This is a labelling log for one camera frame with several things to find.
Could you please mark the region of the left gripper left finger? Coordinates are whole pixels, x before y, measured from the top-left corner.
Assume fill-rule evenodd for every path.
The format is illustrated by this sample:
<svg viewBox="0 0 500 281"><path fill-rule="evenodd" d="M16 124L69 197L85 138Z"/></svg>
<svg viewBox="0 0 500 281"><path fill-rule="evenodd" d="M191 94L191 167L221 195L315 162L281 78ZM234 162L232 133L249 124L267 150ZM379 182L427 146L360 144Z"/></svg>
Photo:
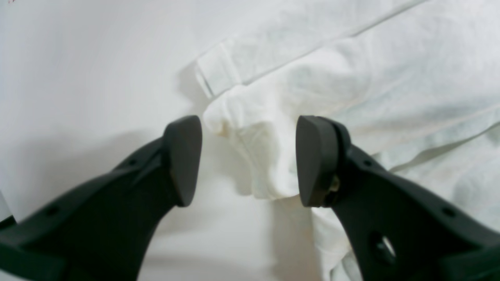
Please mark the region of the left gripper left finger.
<svg viewBox="0 0 500 281"><path fill-rule="evenodd" d="M191 204L202 151L195 115L113 170L21 222L1 222L1 270L32 281L135 281L163 217Z"/></svg>

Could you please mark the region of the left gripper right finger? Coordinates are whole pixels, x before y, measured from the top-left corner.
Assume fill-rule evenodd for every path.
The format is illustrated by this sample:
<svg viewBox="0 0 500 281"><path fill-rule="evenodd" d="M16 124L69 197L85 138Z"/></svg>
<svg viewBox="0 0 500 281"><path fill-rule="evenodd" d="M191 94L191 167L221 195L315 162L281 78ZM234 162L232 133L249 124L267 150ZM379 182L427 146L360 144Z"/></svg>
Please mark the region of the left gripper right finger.
<svg viewBox="0 0 500 281"><path fill-rule="evenodd" d="M499 233L384 169L347 128L300 116L295 155L302 205L337 216L365 281L498 281Z"/></svg>

